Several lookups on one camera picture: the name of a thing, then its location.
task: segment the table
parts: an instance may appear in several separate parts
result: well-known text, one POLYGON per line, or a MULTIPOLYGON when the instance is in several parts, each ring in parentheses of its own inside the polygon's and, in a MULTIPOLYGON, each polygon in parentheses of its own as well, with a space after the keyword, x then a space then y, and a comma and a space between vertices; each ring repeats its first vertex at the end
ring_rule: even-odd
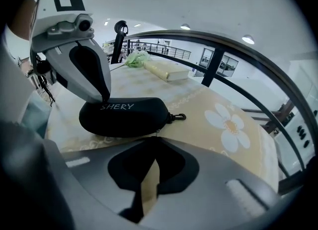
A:
MULTIPOLYGON (((186 114, 185 121, 167 124, 159 136, 229 156, 278 190, 274 140, 240 108, 192 79, 165 82, 144 68, 119 66, 110 65, 111 97, 159 97, 170 113, 186 114)), ((101 137, 86 131, 79 122, 83 104, 63 88, 52 105, 46 137, 55 141, 60 151, 89 150, 138 139, 101 137)))

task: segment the yellow book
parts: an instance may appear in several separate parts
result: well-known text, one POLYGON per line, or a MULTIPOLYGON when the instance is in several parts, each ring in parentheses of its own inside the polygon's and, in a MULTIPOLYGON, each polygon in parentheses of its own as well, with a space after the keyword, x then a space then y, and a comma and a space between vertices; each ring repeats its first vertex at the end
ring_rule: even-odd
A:
POLYGON ((188 79, 189 70, 173 61, 145 61, 144 67, 164 81, 188 79))

